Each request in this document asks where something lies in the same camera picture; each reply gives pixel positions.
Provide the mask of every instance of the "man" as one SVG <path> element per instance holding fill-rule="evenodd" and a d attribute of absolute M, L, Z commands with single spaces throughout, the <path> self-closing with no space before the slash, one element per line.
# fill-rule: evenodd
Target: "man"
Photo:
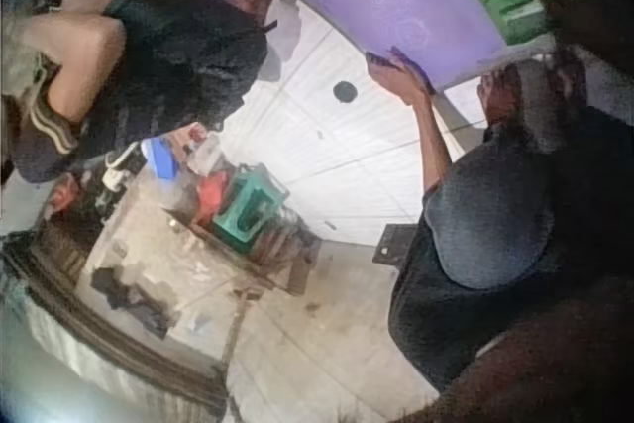
<path fill-rule="evenodd" d="M 423 156 L 425 210 L 389 330 L 441 392 L 515 323 L 631 275 L 632 130 L 582 104 L 579 64 L 558 60 L 554 73 L 530 61 L 486 75 L 484 144 L 450 164 L 422 72 L 398 51 L 368 56 L 412 107 Z"/>
<path fill-rule="evenodd" d="M 266 57 L 272 0 L 9 1 L 27 61 L 3 51 L 3 65 L 31 63 L 31 94 L 3 94 L 8 149 L 33 183 L 193 122 L 219 127 Z"/>

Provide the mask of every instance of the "clutter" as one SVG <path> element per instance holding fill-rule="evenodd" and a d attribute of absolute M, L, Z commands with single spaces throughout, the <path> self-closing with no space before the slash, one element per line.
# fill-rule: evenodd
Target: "clutter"
<path fill-rule="evenodd" d="M 241 165 L 231 179 L 222 211 L 213 219 L 214 231 L 236 251 L 246 253 L 288 195 L 263 165 Z"/>
<path fill-rule="evenodd" d="M 150 169 L 157 178 L 163 180 L 174 180 L 176 178 L 178 162 L 165 139 L 145 139 L 141 143 L 141 148 L 148 160 Z"/>
<path fill-rule="evenodd" d="M 196 190 L 198 191 L 198 211 L 192 222 L 206 226 L 222 205 L 229 173 L 225 170 L 213 173 L 209 177 L 201 177 Z"/>
<path fill-rule="evenodd" d="M 171 322 L 165 306 L 153 301 L 140 287 L 121 282 L 119 267 L 100 267 L 92 273 L 90 285 L 106 296 L 111 309 L 124 309 L 143 327 L 160 339 L 164 339 Z"/>

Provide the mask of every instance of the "dark shirt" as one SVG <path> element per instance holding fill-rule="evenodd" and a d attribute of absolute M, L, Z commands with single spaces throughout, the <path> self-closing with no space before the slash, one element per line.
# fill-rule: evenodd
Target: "dark shirt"
<path fill-rule="evenodd" d="M 552 236 L 543 256 L 519 281 L 488 290 L 451 281 L 421 217 L 394 287 L 389 332 L 438 390 L 513 323 L 602 276 L 634 275 L 633 131 L 591 107 L 566 128 L 567 146 L 549 157 Z"/>

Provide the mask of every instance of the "plastic stool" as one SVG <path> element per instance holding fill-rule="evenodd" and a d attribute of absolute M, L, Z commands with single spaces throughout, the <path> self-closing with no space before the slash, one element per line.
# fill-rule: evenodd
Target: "plastic stool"
<path fill-rule="evenodd" d="M 248 169 L 241 165 L 234 174 L 220 212 L 214 217 L 214 231 L 238 252 L 247 253 L 263 228 L 275 216 L 289 193 L 275 186 L 263 165 Z"/>

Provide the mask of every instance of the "concrete floor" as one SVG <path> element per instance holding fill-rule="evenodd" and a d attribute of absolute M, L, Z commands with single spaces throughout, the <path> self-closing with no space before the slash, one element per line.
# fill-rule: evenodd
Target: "concrete floor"
<path fill-rule="evenodd" d="M 147 179 L 141 175 L 141 182 Z M 160 218 L 164 212 L 151 184 L 138 184 L 124 198 L 128 202 L 102 234 L 77 292 L 158 352 L 209 368 L 222 358 L 238 309 L 234 283 L 244 277 L 211 249 L 186 250 L 188 232 L 175 234 Z M 108 309 L 105 299 L 87 286 L 91 271 L 108 264 L 103 250 L 112 243 L 125 244 L 122 265 L 130 279 L 171 296 L 179 319 L 165 341 L 126 313 Z M 339 413 L 351 413 L 378 423 L 435 398 L 387 333 L 397 272 L 373 264 L 372 255 L 372 247 L 325 242 L 304 296 L 276 289 L 249 305 L 228 378 L 246 422 L 330 422 Z"/>

